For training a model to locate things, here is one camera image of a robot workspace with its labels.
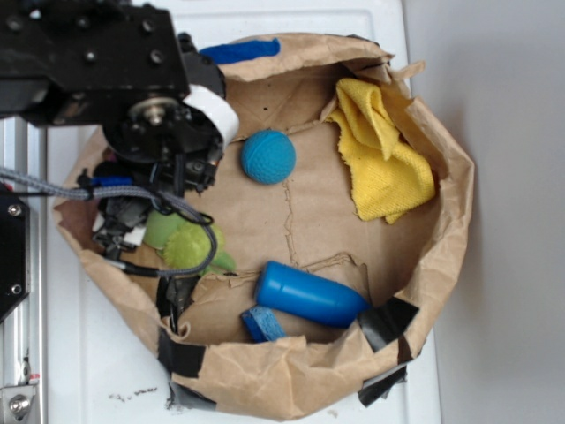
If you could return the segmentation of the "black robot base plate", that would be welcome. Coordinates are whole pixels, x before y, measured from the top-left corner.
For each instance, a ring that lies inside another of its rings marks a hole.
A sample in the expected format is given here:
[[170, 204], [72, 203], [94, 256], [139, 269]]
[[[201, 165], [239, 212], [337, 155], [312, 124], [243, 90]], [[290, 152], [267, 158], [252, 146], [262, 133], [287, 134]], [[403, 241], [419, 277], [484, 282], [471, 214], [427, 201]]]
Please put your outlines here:
[[30, 292], [29, 208], [1, 184], [1, 323]]

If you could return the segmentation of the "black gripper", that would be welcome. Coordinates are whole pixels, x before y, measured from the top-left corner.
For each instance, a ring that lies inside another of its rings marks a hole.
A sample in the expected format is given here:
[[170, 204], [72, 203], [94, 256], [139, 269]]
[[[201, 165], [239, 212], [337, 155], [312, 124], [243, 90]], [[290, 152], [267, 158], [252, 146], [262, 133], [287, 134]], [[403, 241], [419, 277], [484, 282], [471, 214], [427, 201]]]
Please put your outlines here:
[[215, 182], [238, 118], [226, 102], [226, 86], [214, 59], [197, 51], [189, 34], [178, 36], [189, 81], [183, 101], [155, 97], [132, 106], [125, 121], [105, 130], [112, 158], [99, 164], [100, 185], [132, 183], [169, 190], [178, 197]]

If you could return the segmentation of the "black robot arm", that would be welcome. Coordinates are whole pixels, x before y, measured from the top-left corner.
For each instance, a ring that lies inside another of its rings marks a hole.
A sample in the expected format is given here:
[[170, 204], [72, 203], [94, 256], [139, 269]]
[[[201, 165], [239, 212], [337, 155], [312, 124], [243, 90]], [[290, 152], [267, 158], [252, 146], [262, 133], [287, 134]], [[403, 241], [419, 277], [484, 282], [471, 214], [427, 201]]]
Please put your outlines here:
[[106, 175], [179, 196], [215, 182], [239, 127], [214, 60], [168, 11], [128, 1], [2, 2], [1, 115], [98, 125]]

